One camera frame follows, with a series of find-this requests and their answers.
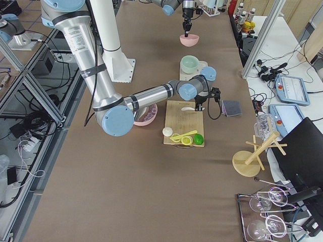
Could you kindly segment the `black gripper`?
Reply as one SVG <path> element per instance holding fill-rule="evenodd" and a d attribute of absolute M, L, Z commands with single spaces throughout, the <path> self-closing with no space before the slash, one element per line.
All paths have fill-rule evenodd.
<path fill-rule="evenodd" d="M 202 9 L 196 5 L 195 1 L 182 2 L 184 37 L 188 37 L 189 28 L 192 27 L 191 21 L 199 18 L 199 16 L 202 15 L 202 12 Z"/>
<path fill-rule="evenodd" d="M 200 94 L 195 96 L 195 111 L 204 111 L 205 108 L 202 106 L 204 102 L 209 100 L 210 98 L 214 98 L 215 102 L 218 103 L 218 105 L 221 105 L 220 99 L 221 99 L 221 92 L 219 88 L 212 87 L 209 91 L 202 91 Z"/>

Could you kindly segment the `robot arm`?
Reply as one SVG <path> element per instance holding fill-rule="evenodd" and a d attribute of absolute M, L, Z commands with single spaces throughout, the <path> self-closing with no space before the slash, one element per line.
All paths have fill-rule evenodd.
<path fill-rule="evenodd" d="M 174 11 L 182 6 L 182 17 L 184 36 L 187 38 L 192 27 L 192 21 L 194 20 L 194 14 L 201 15 L 202 10 L 198 10 L 198 6 L 195 1 L 183 1 L 183 0 L 151 0 L 151 1 L 139 1 L 143 4 L 155 4 L 162 8 L 162 11 L 170 16 Z"/>
<path fill-rule="evenodd" d="M 42 1 L 42 22 L 60 30 L 78 64 L 81 76 L 92 94 L 95 118 L 109 135 L 128 133 L 135 113 L 174 95 L 202 103 L 216 71 L 205 67 L 188 81 L 166 84 L 123 97 L 115 82 L 132 80 L 135 60 L 122 52 L 115 11 L 111 1 Z"/>

